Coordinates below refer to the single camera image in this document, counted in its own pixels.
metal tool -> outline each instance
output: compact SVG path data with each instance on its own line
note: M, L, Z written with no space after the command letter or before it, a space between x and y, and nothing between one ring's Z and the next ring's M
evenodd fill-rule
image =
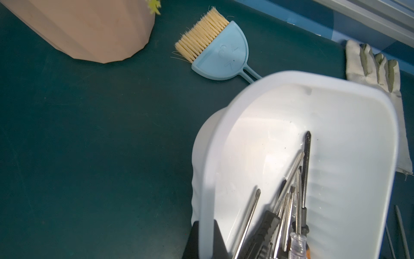
M401 212L397 205L395 205L395 213L397 214L398 225L400 227L402 245L404 246L405 258L410 259L410 252L408 251L407 237L405 236L404 225L402 224Z
M289 176L286 180L286 184L283 187L282 191L280 192L279 198L273 208L273 213L276 213L279 211L280 207L282 206L282 203L290 189L290 186L292 185L293 179L295 179L295 172L298 170L299 164L301 163L303 156L305 155L305 153L303 151L300 151L297 156L295 157L295 161L292 165L291 171L289 173Z
M296 234L302 234L302 173L300 170L297 171L296 175Z
M283 236L283 242L282 242L282 249L283 251L287 251L287 243L289 240L289 234L290 234L290 223L292 220L292 211L293 211L293 201L294 201L294 197L295 197L295 187L291 186L290 187L290 195L289 195L289 206L287 209L287 215L286 215L286 228L285 231L283 232L284 236Z
M274 245L272 246L272 256L273 258L276 258L277 256L277 251L279 250L279 246L280 246L280 242L282 240L282 236L283 236L283 226L284 226L284 222L286 220L286 217L284 217L284 212L286 211L287 207L289 205L289 200L288 197L285 198L283 206L280 208L278 216L281 218L281 222L279 225L279 228L277 229L277 231L275 233L277 233L276 236L276 242L273 243Z
M253 214L255 212L257 203L259 201L260 193L261 193L260 189L257 189L255 192L255 195L253 195L250 198L249 205L247 206L247 214L245 218L243 219L243 223L241 224L241 229L236 237L232 259L237 259L240 253L240 249L243 245L243 241L246 237L247 230L249 229L250 222L252 221Z
M302 208L305 208L306 202L306 191L308 186L308 171L309 171L309 158L311 152L311 132L308 131L305 134L305 145L304 145L304 153L303 156L303 167L302 167Z
M391 236L390 236L390 232L388 230L387 223L385 224L385 232L387 233L388 243L390 244L390 250L391 250L392 259L397 259L395 257L394 247L392 247Z
M285 186L285 184L286 184L286 179L283 180L282 184L280 185L279 196L280 196L280 193L282 192L282 189ZM280 210L277 212L277 216L279 218L282 218L283 209L284 208L281 207ZM281 225L277 226L276 231L273 234L272 239L271 239L272 249L270 251L270 254L274 255L274 258L276 257L276 253L277 253L277 248L276 247L279 247L279 243L277 243L277 240L278 240L278 236L279 236L280 227L281 227Z
M240 258L243 259L268 259L271 249L272 236L280 224L280 217L276 215L279 212L280 208L283 206L284 200L290 189L293 179L295 178L300 162L302 161L304 152L300 151L295 157L294 163L292 165L288 179L286 180L285 186L282 188L279 197L275 203L275 206L272 211L265 211L263 219L259 224L258 229L254 235L243 245Z

brush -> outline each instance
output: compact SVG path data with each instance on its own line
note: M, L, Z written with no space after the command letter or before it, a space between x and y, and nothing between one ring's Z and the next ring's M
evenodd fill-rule
M192 63L199 75L212 80L227 80L237 75L249 83L262 78L247 65L249 47L240 27L229 22L213 7L175 44L176 50Z

white glove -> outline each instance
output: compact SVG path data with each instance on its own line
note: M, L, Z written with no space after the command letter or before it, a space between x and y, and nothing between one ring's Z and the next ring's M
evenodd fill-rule
M379 53L373 55L368 44L360 46L353 40L347 41L347 80L371 86L384 91L394 105L398 117L400 142L398 148L397 172L413 174L405 132L404 111L400 92L400 67L396 60L389 60Z

white plastic container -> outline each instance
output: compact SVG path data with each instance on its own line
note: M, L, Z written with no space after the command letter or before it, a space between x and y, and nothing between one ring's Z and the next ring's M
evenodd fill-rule
M212 256L213 218L232 251L257 185L262 194L251 234L306 131L312 259L378 258L397 157L394 108L379 90L286 71L244 89L196 137L192 223L200 221L200 259Z

black tool handle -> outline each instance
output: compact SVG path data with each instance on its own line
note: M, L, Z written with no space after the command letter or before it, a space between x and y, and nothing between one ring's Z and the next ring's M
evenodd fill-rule
M271 211L266 211L262 222L254 235L243 245L241 259L267 259L269 258L272 244L270 240L276 227L280 224L280 218Z

